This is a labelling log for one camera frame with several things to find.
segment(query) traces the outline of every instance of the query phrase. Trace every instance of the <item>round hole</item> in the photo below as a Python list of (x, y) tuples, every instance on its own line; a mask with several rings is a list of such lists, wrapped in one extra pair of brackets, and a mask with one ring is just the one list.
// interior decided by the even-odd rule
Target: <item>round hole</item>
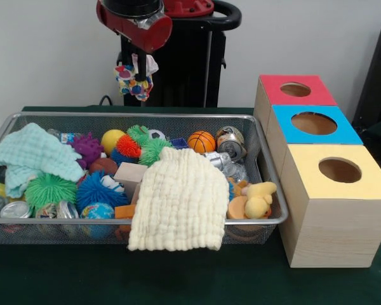
[(361, 179), (361, 170), (353, 162), (342, 158), (328, 158), (319, 162), (323, 175), (336, 182), (353, 183)]
[(286, 83), (281, 86), (281, 91), (292, 97), (307, 97), (311, 94), (308, 86), (300, 83)]
[(311, 135), (329, 135), (336, 131), (337, 124), (324, 114), (301, 112), (291, 118), (292, 125)]

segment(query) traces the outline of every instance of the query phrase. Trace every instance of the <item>light blue cloth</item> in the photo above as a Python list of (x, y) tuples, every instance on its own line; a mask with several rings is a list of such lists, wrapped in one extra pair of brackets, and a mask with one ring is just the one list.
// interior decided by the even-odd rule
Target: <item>light blue cloth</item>
[(62, 144), (35, 123), (7, 135), (0, 142), (0, 166), (7, 166), (6, 195), (19, 198), (28, 182), (42, 173), (51, 173), (77, 182), (84, 172), (77, 159), (81, 155)]

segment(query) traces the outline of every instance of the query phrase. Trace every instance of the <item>black cable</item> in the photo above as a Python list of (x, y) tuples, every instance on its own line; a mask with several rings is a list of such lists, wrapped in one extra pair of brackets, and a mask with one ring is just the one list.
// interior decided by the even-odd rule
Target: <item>black cable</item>
[(104, 100), (106, 100), (106, 99), (109, 100), (109, 104), (110, 104), (110, 106), (113, 106), (112, 99), (111, 99), (108, 95), (104, 95), (104, 96), (100, 99), (99, 106), (102, 106)]

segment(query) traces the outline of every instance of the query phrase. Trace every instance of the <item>orange basketball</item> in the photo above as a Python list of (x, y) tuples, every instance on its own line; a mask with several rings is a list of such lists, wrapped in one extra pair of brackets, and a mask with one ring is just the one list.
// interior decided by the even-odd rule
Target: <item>orange basketball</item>
[(210, 133), (201, 130), (188, 138), (188, 146), (197, 153), (204, 154), (216, 149), (216, 141)]

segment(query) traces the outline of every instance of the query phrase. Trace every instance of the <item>green spiky ball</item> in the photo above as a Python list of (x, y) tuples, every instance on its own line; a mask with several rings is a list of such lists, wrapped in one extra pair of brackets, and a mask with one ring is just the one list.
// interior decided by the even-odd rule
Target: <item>green spiky ball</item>
[(154, 162), (159, 161), (159, 154), (164, 147), (172, 147), (172, 144), (166, 140), (155, 138), (150, 140), (142, 148), (142, 154), (139, 164), (151, 166)]
[(32, 180), (25, 190), (25, 200), (36, 210), (47, 203), (59, 203), (61, 200), (76, 202), (76, 184), (58, 176), (46, 173)]
[(140, 147), (151, 141), (148, 128), (145, 126), (134, 125), (127, 130), (127, 133)]

